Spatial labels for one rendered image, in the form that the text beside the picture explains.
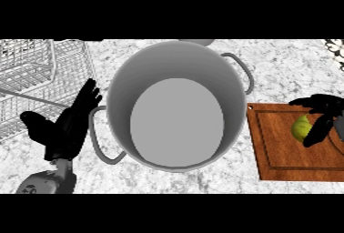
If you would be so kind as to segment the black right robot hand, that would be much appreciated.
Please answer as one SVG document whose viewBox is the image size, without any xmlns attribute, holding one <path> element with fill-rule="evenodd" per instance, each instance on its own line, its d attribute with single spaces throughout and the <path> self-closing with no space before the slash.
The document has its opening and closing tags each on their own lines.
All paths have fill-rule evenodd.
<svg viewBox="0 0 344 233">
<path fill-rule="evenodd" d="M 344 98 L 327 94 L 314 94 L 311 97 L 297 98 L 290 102 L 291 106 L 311 107 L 311 114 L 321 114 L 305 139 L 305 147 L 312 147 L 325 140 L 334 127 L 337 117 L 344 110 Z"/>
</svg>

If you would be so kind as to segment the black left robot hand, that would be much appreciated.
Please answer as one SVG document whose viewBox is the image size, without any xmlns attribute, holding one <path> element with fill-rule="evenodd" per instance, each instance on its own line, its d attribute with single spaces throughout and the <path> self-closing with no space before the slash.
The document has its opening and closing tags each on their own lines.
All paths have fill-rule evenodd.
<svg viewBox="0 0 344 233">
<path fill-rule="evenodd" d="M 46 147 L 45 159 L 72 160 L 80 155 L 89 130 L 89 115 L 103 100 L 98 82 L 89 78 L 82 91 L 55 122 L 41 113 L 24 111 L 21 121 L 29 129 L 30 138 Z"/>
</svg>

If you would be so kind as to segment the green pear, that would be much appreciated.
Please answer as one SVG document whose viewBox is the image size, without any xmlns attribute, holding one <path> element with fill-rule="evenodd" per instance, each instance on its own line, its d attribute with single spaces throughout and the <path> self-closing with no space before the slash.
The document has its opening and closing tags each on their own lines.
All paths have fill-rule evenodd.
<svg viewBox="0 0 344 233">
<path fill-rule="evenodd" d="M 308 115 L 302 115 L 294 121 L 291 127 L 293 137 L 300 142 L 305 142 L 311 129 L 312 129 L 312 124 L 309 122 Z"/>
</svg>

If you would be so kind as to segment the brown wooden cutting board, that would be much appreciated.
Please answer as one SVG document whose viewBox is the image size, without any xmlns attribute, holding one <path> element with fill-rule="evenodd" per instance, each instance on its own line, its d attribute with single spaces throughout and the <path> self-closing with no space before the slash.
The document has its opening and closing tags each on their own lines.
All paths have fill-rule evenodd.
<svg viewBox="0 0 344 233">
<path fill-rule="evenodd" d="M 293 123 L 308 115 L 311 124 L 323 116 L 289 104 L 247 104 L 247 122 L 262 180 L 344 182 L 344 143 L 333 129 L 312 147 L 293 137 Z"/>
</svg>

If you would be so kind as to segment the large grey metal pot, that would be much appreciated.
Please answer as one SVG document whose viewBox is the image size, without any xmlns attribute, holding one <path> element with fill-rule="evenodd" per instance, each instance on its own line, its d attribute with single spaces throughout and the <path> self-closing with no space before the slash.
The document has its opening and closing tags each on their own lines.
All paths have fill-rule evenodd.
<svg viewBox="0 0 344 233">
<path fill-rule="evenodd" d="M 244 85 L 228 58 L 206 46 L 148 46 L 122 65 L 104 110 L 122 157 L 166 172 L 206 167 L 229 151 L 247 117 Z"/>
</svg>

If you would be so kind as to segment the grey round object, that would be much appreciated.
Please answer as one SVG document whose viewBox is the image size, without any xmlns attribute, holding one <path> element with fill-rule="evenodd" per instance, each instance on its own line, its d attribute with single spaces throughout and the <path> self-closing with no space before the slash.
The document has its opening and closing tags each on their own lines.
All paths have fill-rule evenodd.
<svg viewBox="0 0 344 233">
<path fill-rule="evenodd" d="M 216 39 L 179 39 L 179 41 L 190 42 L 201 46 L 210 46 L 216 41 Z"/>
</svg>

